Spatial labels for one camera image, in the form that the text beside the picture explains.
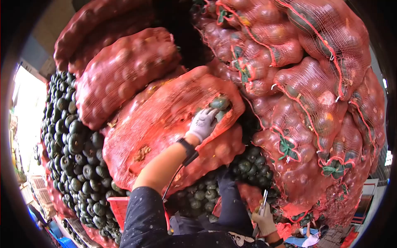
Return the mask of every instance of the dark shirt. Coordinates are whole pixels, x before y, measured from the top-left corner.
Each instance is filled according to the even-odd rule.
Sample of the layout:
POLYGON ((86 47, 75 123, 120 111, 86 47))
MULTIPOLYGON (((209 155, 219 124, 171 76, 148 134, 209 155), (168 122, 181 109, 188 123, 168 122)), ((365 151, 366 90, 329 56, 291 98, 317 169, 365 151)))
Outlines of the dark shirt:
POLYGON ((263 241, 223 231, 171 236, 167 233, 161 196, 152 188, 139 187, 131 192, 120 242, 120 248, 132 247, 266 248, 268 246, 263 241), (242 245, 238 245, 237 240, 241 241, 241 239, 245 241, 242 245))

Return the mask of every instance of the black cable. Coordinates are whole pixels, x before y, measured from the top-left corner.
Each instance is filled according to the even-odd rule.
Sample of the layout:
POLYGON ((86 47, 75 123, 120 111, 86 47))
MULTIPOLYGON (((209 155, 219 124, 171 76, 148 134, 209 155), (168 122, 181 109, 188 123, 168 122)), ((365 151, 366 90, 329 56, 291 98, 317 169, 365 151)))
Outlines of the black cable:
POLYGON ((170 183, 168 184, 168 187, 166 188, 166 191, 164 192, 164 195, 163 195, 162 200, 164 200, 164 198, 166 197, 166 194, 167 194, 167 192, 168 192, 168 189, 170 188, 170 186, 171 186, 173 180, 175 179, 175 177, 176 177, 176 175, 179 173, 179 171, 182 169, 182 167, 183 167, 183 165, 179 166, 178 170, 175 172, 175 174, 174 174, 174 176, 172 177, 170 183))

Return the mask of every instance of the black wristwatch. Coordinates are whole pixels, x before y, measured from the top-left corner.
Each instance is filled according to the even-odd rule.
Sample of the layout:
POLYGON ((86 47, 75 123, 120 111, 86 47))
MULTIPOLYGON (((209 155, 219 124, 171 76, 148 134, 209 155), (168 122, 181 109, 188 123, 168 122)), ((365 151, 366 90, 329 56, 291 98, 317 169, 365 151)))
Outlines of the black wristwatch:
POLYGON ((277 240, 276 242, 270 243, 269 246, 274 248, 274 247, 281 245, 283 242, 284 242, 284 240, 281 238, 281 239, 277 240))
POLYGON ((199 152, 196 151, 194 146, 189 144, 184 138, 180 138, 179 140, 177 140, 177 142, 181 143, 182 146, 186 148, 186 159, 182 163, 183 166, 187 166, 199 156, 199 152))

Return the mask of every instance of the person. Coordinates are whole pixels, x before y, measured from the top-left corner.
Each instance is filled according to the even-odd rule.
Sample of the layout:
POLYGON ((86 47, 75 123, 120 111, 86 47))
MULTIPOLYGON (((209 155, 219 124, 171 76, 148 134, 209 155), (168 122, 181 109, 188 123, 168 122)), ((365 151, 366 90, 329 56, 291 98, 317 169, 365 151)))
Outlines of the person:
POLYGON ((35 209, 31 204, 27 205, 27 209, 29 211, 30 217, 36 223, 36 226, 39 230, 43 230, 43 227, 47 226, 47 222, 41 216, 40 212, 35 209))
POLYGON ((168 234, 160 194, 179 166, 186 165, 195 158, 194 148, 214 130, 217 113, 218 110, 212 108, 199 111, 184 138, 165 149, 142 169, 130 195, 120 248, 268 247, 263 238, 271 247, 285 248, 274 225, 269 204, 266 204, 264 216, 252 214, 263 238, 252 237, 251 220, 225 166, 219 168, 217 175, 222 197, 222 211, 218 221, 208 221, 201 228, 189 228, 189 223, 176 219, 170 221, 176 232, 174 235, 168 234))
POLYGON ((289 237, 285 240, 286 243, 294 244, 300 247, 307 248, 309 246, 317 244, 322 237, 324 237, 327 232, 329 227, 327 225, 323 226, 320 231, 317 229, 316 223, 314 220, 312 220, 314 228, 310 228, 310 222, 307 223, 307 227, 303 227, 299 229, 299 232, 301 235, 303 235, 303 238, 297 238, 297 237, 289 237))

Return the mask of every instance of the gloved hand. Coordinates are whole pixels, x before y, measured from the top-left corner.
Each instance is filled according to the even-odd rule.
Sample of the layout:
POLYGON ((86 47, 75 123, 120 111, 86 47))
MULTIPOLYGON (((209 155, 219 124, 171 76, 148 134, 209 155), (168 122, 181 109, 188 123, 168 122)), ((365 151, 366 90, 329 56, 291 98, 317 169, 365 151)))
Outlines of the gloved hand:
POLYGON ((215 125, 218 123, 215 116, 218 112, 219 110, 214 108, 206 108, 198 112, 193 118, 186 135, 192 134, 196 136, 201 144, 215 129, 215 125))
POLYGON ((273 215, 270 212, 270 205, 268 203, 265 204, 265 212, 263 216, 260 216, 258 213, 252 213, 252 220, 256 222, 259 226, 261 237, 266 237, 270 233, 276 232, 277 228, 273 222, 273 215))

